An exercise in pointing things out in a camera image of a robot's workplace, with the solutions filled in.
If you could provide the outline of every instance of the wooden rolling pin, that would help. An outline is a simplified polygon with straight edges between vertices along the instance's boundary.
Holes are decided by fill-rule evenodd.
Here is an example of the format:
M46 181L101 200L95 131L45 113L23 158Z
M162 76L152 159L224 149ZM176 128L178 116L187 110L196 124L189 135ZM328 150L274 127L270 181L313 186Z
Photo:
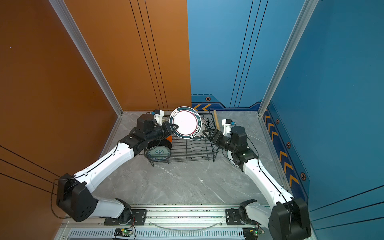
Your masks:
M218 124L218 119L217 119L217 113L216 113L216 110L214 110L214 116L215 116L215 124L216 124L216 128L218 130L220 130L220 125Z

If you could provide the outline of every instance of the white robot arm segment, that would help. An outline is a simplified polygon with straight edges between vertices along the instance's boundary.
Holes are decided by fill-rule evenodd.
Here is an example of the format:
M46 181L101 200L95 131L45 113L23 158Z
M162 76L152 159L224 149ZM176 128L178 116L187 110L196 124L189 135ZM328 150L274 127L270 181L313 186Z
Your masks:
M162 117L164 117L164 111L163 110L155 110L153 112L156 122L162 126Z
M260 189L271 208L276 206L277 202L283 204L293 198L289 192L277 183L259 159L248 160L248 162L244 163L243 171Z
M113 171L126 161L134 157L133 149L125 143L118 143L109 153L89 167L77 172L75 176L79 182L86 182L86 188L92 193L97 186L108 177Z

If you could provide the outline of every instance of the metal base plate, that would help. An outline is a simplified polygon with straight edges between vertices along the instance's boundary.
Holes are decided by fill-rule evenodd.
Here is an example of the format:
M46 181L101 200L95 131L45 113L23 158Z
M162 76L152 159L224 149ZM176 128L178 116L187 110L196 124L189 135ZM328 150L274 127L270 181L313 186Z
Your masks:
M238 209L226 209L225 215L227 218L227 220L226 220L227 225L255 225L256 224L255 221L253 221L251 224L244 224L241 221Z
M132 215L135 216L135 226L143 226L145 223L145 219L147 217L146 209L132 209ZM104 226L117 226L119 225L115 218L106 217L104 221Z

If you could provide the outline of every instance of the white plate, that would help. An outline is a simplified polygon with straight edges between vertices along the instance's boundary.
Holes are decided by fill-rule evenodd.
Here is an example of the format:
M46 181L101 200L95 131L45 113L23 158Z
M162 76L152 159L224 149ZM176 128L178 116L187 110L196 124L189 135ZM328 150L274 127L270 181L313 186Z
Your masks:
M170 155L170 149L164 146L152 147L147 152L148 158L155 162L166 160Z
M208 122L207 122L207 120L206 120L204 117L201 118L201 122L202 122L202 123L205 123L205 124L208 126Z
M205 135L203 134L204 130L208 130L208 125L205 123L202 123L200 132L192 139L192 140L200 140L205 138Z
M179 126L175 135L180 138L191 139L201 130L201 117L195 109L190 107L178 107L173 110L169 122Z

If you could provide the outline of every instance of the vent grille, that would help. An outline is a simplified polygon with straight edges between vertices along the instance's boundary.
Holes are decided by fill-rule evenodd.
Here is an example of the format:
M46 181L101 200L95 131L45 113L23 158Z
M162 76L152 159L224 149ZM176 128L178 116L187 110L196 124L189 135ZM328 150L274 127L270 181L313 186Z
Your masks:
M219 228L201 231L171 231L158 228L136 228L136 240L145 239L244 239L241 228ZM68 240L112 239L115 228L72 228Z
M209 231L168 231L168 230L138 230L137 237L242 237L242 230L209 230Z

